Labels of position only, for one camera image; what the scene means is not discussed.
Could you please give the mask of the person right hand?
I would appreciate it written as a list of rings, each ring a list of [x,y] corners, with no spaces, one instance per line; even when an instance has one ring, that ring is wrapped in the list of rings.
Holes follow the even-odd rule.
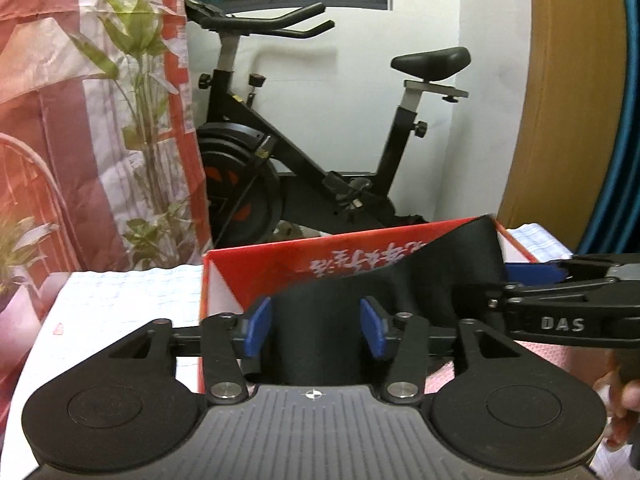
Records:
[[[605,356],[605,371],[593,389],[602,396],[610,418],[604,445],[617,451],[628,443],[639,422],[639,350],[608,350]]]

